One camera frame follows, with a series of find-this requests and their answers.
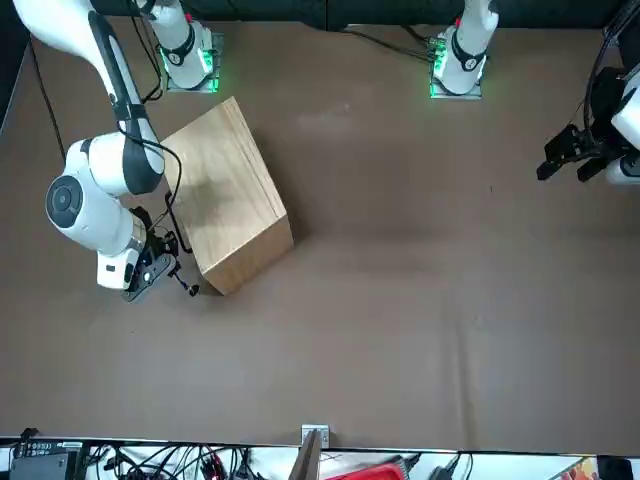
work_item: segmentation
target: wire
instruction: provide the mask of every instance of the wire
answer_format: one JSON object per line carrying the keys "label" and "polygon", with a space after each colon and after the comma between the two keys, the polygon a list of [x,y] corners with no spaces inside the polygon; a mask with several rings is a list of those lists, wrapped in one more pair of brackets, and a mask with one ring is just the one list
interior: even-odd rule
{"label": "wire", "polygon": [[573,112],[573,115],[571,115],[571,118],[569,118],[569,121],[567,122],[567,125],[571,124],[571,122],[575,118],[576,114],[580,111],[580,108],[582,107],[582,105],[584,105],[584,98],[580,101],[580,103],[576,107],[576,110],[575,110],[575,112]]}
{"label": "wire", "polygon": [[470,453],[469,454],[469,470],[467,470],[467,476],[465,477],[465,480],[469,480],[469,478],[471,477],[472,470],[473,470],[473,454]]}
{"label": "wire", "polygon": [[[191,461],[190,461],[189,463],[187,463],[184,467],[182,467],[182,469],[181,469],[180,471],[175,472],[175,473],[174,473],[174,476],[175,476],[175,477],[178,477],[178,475],[181,475],[181,474],[182,474],[182,473],[183,473],[187,468],[189,468],[191,465],[193,465],[193,464],[194,464],[194,463],[196,463],[197,461],[202,460],[202,459],[203,459],[203,458],[205,458],[207,455],[211,455],[211,456],[213,456],[213,453],[215,453],[215,452],[220,452],[220,451],[222,451],[222,450],[227,450],[227,449],[228,449],[227,447],[217,448],[217,449],[212,450],[212,451],[207,451],[207,452],[203,453],[202,455],[198,455],[198,457],[197,457],[197,458],[195,458],[195,459],[191,460]],[[233,462],[233,454],[234,454],[234,453],[235,453],[235,449],[233,450],[233,452],[232,452],[232,454],[231,454],[232,462]]]}
{"label": "wire", "polygon": [[29,51],[31,52],[31,58],[33,59],[33,66],[36,71],[36,77],[38,78],[38,85],[40,86],[40,92],[42,93],[42,98],[44,98],[44,103],[47,105],[47,110],[49,111],[49,117],[51,118],[53,130],[55,131],[56,139],[58,140],[60,155],[62,155],[62,163],[64,164],[66,163],[67,154],[64,150],[64,145],[62,144],[62,137],[60,137],[60,129],[58,128],[58,122],[56,121],[56,116],[53,113],[53,107],[51,107],[51,102],[49,101],[49,95],[47,95],[47,91],[44,88],[44,82],[42,81],[42,75],[40,74],[40,66],[38,65],[38,58],[36,57],[36,51],[33,48],[31,35],[29,35]]}
{"label": "wire", "polygon": [[236,450],[231,451],[231,465],[229,466],[229,479],[234,480],[236,476],[236,468],[238,462],[238,452]]}
{"label": "wire", "polygon": [[625,7],[624,10],[629,11],[626,17],[621,16],[619,13],[616,15],[614,20],[612,21],[613,25],[611,29],[607,32],[607,35],[602,42],[602,47],[600,47],[600,51],[598,52],[598,56],[596,57],[596,61],[591,68],[591,73],[589,74],[589,80],[587,81],[587,91],[584,97],[584,103],[582,108],[582,120],[584,122],[584,129],[587,132],[587,140],[589,143],[598,151],[602,153],[602,149],[600,144],[598,144],[593,136],[593,132],[591,131],[591,122],[589,120],[590,116],[590,108],[591,108],[591,95],[593,93],[593,85],[595,83],[596,75],[600,70],[600,64],[604,58],[604,55],[609,48],[611,42],[617,37],[617,35],[624,30],[627,25],[638,15],[640,12],[640,8],[638,7],[637,0],[630,0]]}
{"label": "wire", "polygon": [[198,478],[198,468],[200,467],[200,457],[202,456],[202,447],[198,448],[198,461],[196,462],[196,470],[195,473],[193,474],[193,480],[197,480]]}
{"label": "wire", "polygon": [[98,461],[96,462],[96,478],[97,478],[97,480],[100,480],[100,460],[102,459],[102,457],[106,453],[106,452],[102,452],[102,449],[104,447],[105,447],[105,445],[100,445],[98,447],[98,451],[96,452],[96,455],[95,455],[96,458],[98,458]]}
{"label": "wire", "polygon": [[454,457],[454,459],[451,461],[451,464],[445,468],[445,470],[449,472],[449,475],[453,475],[453,472],[456,470],[456,467],[458,466],[458,462],[460,461],[461,455],[462,453],[458,452]]}
{"label": "wire", "polygon": [[416,32],[413,27],[410,27],[409,25],[401,25],[402,29],[407,32],[409,35],[411,35],[411,37],[418,43],[423,44],[424,42],[427,42],[429,40],[429,37],[424,37],[422,35],[420,35],[418,32]]}
{"label": "wire", "polygon": [[[163,91],[162,91],[162,76],[160,74],[160,64],[158,63],[158,59],[156,58],[156,56],[150,53],[149,49],[147,48],[147,44],[142,39],[142,35],[140,34],[140,29],[138,28],[138,22],[136,22],[136,18],[134,16],[135,12],[131,8],[131,1],[124,0],[124,2],[127,6],[127,9],[129,10],[129,18],[131,18],[131,24],[133,25],[133,29],[136,32],[138,40],[140,41],[140,45],[142,46],[142,49],[144,50],[144,53],[147,56],[147,59],[149,60],[149,63],[151,64],[151,67],[153,68],[153,71],[156,74],[155,86],[153,87],[153,89],[151,89],[151,91],[148,94],[142,97],[142,103],[145,104],[149,100],[159,100],[160,97],[162,97]],[[142,22],[142,30],[144,31],[144,36],[147,39],[147,42],[149,43],[151,52],[155,52],[155,49],[153,48],[153,42],[151,41],[149,31],[147,30],[147,26],[144,23],[144,19],[142,18],[142,14],[140,13],[139,8],[138,8],[138,15],[140,15],[140,21]]]}
{"label": "wire", "polygon": [[[187,457],[189,456],[189,454],[193,451],[194,447],[189,447],[185,450],[184,455],[182,455],[182,458],[178,461],[178,463],[176,464],[176,469],[173,471],[173,478],[178,478],[178,475],[176,475],[176,473],[178,472],[178,470],[180,469],[180,465],[183,465],[186,463],[187,461]],[[183,468],[182,470],[180,470],[180,473],[182,473],[183,477],[184,477],[184,471],[186,470],[186,467]]]}
{"label": "wire", "polygon": [[[163,452],[166,452],[167,450],[169,450],[170,448],[173,447],[173,451],[170,452],[169,454],[167,454],[165,456],[165,458],[162,459],[162,462],[160,462],[160,465],[158,466],[154,466],[154,465],[148,465],[149,462],[151,462],[151,460],[153,460],[154,458],[156,458],[158,455],[160,455]],[[167,445],[163,448],[161,448],[160,450],[158,450],[157,452],[155,452],[153,455],[147,457],[146,459],[144,459],[142,461],[142,463],[136,464],[133,460],[131,460],[130,457],[125,456],[126,457],[126,461],[127,463],[129,463],[130,467],[129,470],[127,470],[127,476],[129,475],[129,473],[131,473],[131,470],[137,470],[139,472],[143,472],[142,468],[154,468],[155,469],[155,476],[159,477],[159,474],[165,473],[167,474],[167,476],[169,478],[171,478],[171,473],[169,471],[167,471],[165,469],[165,466],[167,465],[167,463],[169,462],[169,459],[173,456],[173,454],[180,448],[180,446],[174,446],[174,445]]]}
{"label": "wire", "polygon": [[408,55],[413,58],[417,58],[419,60],[422,60],[423,62],[430,62],[432,60],[428,54],[423,55],[421,52],[416,52],[415,50],[411,50],[410,48],[398,47],[396,45],[393,45],[384,40],[368,35],[366,33],[358,32],[356,30],[348,30],[348,29],[342,30],[342,33],[347,33],[350,35],[354,35],[356,37],[364,38],[366,40],[369,40],[373,43],[380,45],[381,47],[388,48],[390,50],[393,50],[394,52],[402,53],[404,55]]}
{"label": "wire", "polygon": [[249,471],[249,473],[253,476],[254,479],[260,478],[260,475],[256,475],[256,473],[251,469],[251,465],[249,465],[249,448],[244,449],[244,454],[242,455],[242,461],[244,463],[244,467]]}
{"label": "wire", "polygon": [[144,138],[136,138],[133,135],[125,132],[122,127],[120,126],[120,122],[118,122],[118,131],[120,133],[122,133],[125,137],[127,137],[128,139],[130,139],[132,142],[141,145],[142,147],[148,145],[150,147],[154,147],[154,148],[159,148],[160,150],[163,150],[165,152],[167,152],[168,154],[170,154],[176,161],[176,163],[178,164],[178,178],[176,180],[176,186],[173,189],[173,195],[171,195],[171,200],[169,200],[169,203],[167,205],[167,209],[158,216],[158,218],[155,219],[155,221],[152,223],[151,228],[149,230],[153,230],[156,225],[158,225],[169,213],[169,211],[173,208],[173,204],[176,201],[176,196],[178,195],[178,190],[180,189],[180,181],[182,180],[182,161],[180,161],[180,157],[178,157],[178,154],[176,152],[174,152],[173,150],[171,150],[168,147],[165,147],[164,145],[161,145],[160,143],[157,142],[152,142],[151,140],[146,140]]}
{"label": "wire", "polygon": [[13,450],[14,448],[15,448],[15,447],[13,447],[13,448],[12,448],[12,447],[9,447],[9,458],[8,458],[8,463],[7,463],[7,471],[8,471],[8,472],[11,472],[11,460],[12,460],[12,457],[13,457],[13,455],[12,455],[12,450]]}

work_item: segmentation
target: brown table surface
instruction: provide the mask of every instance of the brown table surface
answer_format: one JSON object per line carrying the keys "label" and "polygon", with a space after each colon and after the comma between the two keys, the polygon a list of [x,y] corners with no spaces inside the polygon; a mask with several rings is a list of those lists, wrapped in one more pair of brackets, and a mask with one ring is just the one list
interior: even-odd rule
{"label": "brown table surface", "polygon": [[[425,65],[358,38],[214,29],[219,94],[167,95],[151,120],[164,138],[235,95],[295,250],[228,298],[98,287],[95,254],[44,212],[62,163],[27,57],[0,139],[1,433],[296,443],[316,422],[351,447],[640,451],[640,190],[535,178],[599,32],[499,31],[465,102],[431,101]],[[113,131],[92,67],[36,47],[65,143]]]}

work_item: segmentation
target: green led light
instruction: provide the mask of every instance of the green led light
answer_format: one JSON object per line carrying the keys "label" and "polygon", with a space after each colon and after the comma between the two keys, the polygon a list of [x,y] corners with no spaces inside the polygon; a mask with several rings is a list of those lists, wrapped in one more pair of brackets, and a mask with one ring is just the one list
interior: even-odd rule
{"label": "green led light", "polygon": [[198,58],[205,73],[211,73],[213,71],[213,57],[211,52],[203,52],[201,48],[198,49]]}
{"label": "green led light", "polygon": [[446,65],[447,65],[447,54],[445,52],[444,55],[438,56],[438,59],[433,65],[433,74],[437,77],[442,76],[442,73],[444,72],[444,67]]}

